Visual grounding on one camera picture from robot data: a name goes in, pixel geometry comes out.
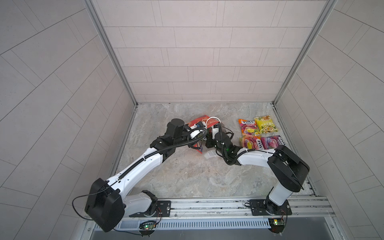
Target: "tiled wall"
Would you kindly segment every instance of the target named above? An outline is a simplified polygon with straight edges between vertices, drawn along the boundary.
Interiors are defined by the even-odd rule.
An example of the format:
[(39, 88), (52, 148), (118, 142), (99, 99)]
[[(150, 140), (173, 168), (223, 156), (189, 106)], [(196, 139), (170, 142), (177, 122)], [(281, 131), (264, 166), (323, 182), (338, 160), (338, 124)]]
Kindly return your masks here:
[(81, 0), (0, 1), (0, 239), (69, 239), (133, 107)]
[(272, 101), (325, 1), (93, 0), (138, 102)]
[(349, 239), (384, 239), (384, 1), (339, 0), (277, 104)]

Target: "stone-patterned floor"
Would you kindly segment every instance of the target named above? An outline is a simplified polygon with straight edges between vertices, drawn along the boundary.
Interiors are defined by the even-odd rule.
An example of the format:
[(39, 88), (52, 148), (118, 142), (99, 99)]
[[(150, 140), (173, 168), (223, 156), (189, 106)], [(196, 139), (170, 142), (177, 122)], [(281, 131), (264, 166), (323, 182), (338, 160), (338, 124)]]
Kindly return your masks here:
[[(240, 145), (239, 118), (253, 120), (255, 116), (271, 115), (279, 129), (276, 134), (285, 140), (272, 107), (271, 103), (141, 104), (118, 171), (136, 160), (153, 140), (163, 135), (167, 123), (173, 118), (180, 118), (187, 123), (205, 114), (216, 116), (225, 127), (235, 133), (232, 142)], [(277, 179), (268, 168), (250, 165), (229, 166), (220, 157), (206, 159), (196, 150), (185, 146), (177, 148), (164, 163), (147, 174), (133, 188), (131, 194), (149, 190), (158, 198), (266, 196), (276, 183)], [(304, 189), (296, 195), (311, 193), (307, 184), (304, 184)]]

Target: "metal corner post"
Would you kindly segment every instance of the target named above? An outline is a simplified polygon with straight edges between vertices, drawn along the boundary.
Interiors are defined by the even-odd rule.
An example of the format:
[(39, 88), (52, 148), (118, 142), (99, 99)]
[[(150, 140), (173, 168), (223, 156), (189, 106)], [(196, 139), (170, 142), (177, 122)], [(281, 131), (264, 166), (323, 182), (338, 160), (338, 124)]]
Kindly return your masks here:
[(92, 22), (93, 22), (93, 24), (94, 24), (94, 26), (95, 26), (99, 36), (100, 36), (100, 39), (101, 39), (102, 43), (106, 47), (107, 53), (108, 53), (108, 55), (111, 58), (112, 64), (115, 67), (116, 72), (118, 73), (118, 75), (119, 75), (120, 79), (122, 80), (125, 88), (127, 89), (128, 93), (129, 93), (129, 96), (131, 97), (133, 103), (135, 105), (137, 105), (136, 98), (133, 95), (133, 92), (132, 92), (131, 88), (129, 87), (127, 78), (125, 77), (124, 72), (121, 69), (121, 66), (120, 66), (119, 61), (118, 61), (118, 59), (116, 57), (116, 54), (113, 51), (111, 43), (108, 40), (108, 36), (107, 36), (107, 34), (106, 34), (106, 32), (105, 32), (105, 30), (103, 28), (103, 25), (101, 24), (99, 16), (96, 13), (96, 10), (94, 8), (92, 0), (84, 0), (84, 6), (85, 6), (85, 8), (88, 11), (89, 16), (91, 17), (91, 20), (92, 20)]
[(304, 60), (304, 57), (306, 56), (309, 49), (311, 48), (314, 40), (316, 39), (317, 35), (319, 34), (325, 21), (327, 20), (327, 18), (331, 14), (333, 6), (336, 4), (336, 2), (337, 2), (337, 0), (328, 0), (325, 3), (322, 11), (320, 12), (319, 17), (317, 18), (315, 24), (313, 25), (313, 28), (312, 28), (310, 34), (308, 35), (307, 40), (305, 41), (303, 47), (301, 48), (299, 54), (297, 55), (295, 62), (293, 63), (290, 71), (288, 72), (287, 77), (285, 78), (279, 92), (277, 93), (276, 98), (273, 100), (274, 105), (276, 105), (280, 101), (281, 96), (283, 95), (285, 89), (288, 87), (288, 84), (292, 80), (297, 69), (299, 69), (300, 64), (302, 63), (302, 61)]

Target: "metal bracket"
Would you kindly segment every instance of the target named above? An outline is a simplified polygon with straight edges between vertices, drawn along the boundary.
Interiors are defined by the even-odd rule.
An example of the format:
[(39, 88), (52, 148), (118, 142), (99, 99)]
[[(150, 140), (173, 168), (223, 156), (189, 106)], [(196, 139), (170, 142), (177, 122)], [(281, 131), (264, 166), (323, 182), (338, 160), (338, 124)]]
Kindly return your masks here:
[[(265, 199), (251, 199), (249, 204), (251, 205), (252, 216), (266, 216), (270, 215), (264, 208)], [(291, 207), (289, 206), (288, 200), (285, 200), (281, 209), (286, 213), (286, 215), (292, 215)]]
[[(169, 217), (170, 215), (170, 201), (157, 201), (157, 207), (160, 208), (161, 217)], [(159, 210), (156, 208), (152, 216), (145, 216), (142, 212), (129, 215), (129, 217), (156, 217)]]

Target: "snack package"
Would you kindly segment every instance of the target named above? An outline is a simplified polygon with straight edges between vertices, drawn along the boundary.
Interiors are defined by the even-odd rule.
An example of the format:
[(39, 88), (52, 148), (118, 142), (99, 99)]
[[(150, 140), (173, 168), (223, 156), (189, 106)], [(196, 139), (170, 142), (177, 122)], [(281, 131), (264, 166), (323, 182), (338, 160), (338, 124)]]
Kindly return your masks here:
[(243, 136), (252, 137), (259, 134), (259, 129), (257, 128), (255, 121), (239, 119), (239, 124)]
[[(203, 115), (201, 117), (198, 117), (196, 118), (195, 120), (192, 120), (190, 121), (189, 123), (187, 123), (188, 126), (192, 127), (193, 125), (195, 125), (196, 123), (202, 121), (202, 122), (206, 122), (207, 120), (209, 119), (209, 116), (207, 115)], [(215, 124), (218, 124), (219, 121), (217, 120), (217, 118), (211, 118), (209, 119), (209, 121), (207, 122), (207, 128), (210, 128), (212, 127), (213, 125)], [(203, 153), (203, 145), (202, 145), (202, 141), (198, 141), (197, 143), (194, 144), (194, 147), (198, 147), (199, 149), (196, 149), (196, 151), (198, 151), (199, 153)]]
[(241, 137), (240, 144), (241, 146), (246, 147), (248, 149), (264, 149), (260, 136)]
[(271, 116), (255, 117), (255, 122), (259, 128), (259, 133), (277, 132), (277, 127), (273, 124)]
[(285, 146), (285, 142), (280, 137), (280, 135), (275, 135), (271, 137), (262, 137), (261, 139), (262, 139), (264, 149), (274, 149), (274, 148), (277, 148), (277, 146), (279, 145)]

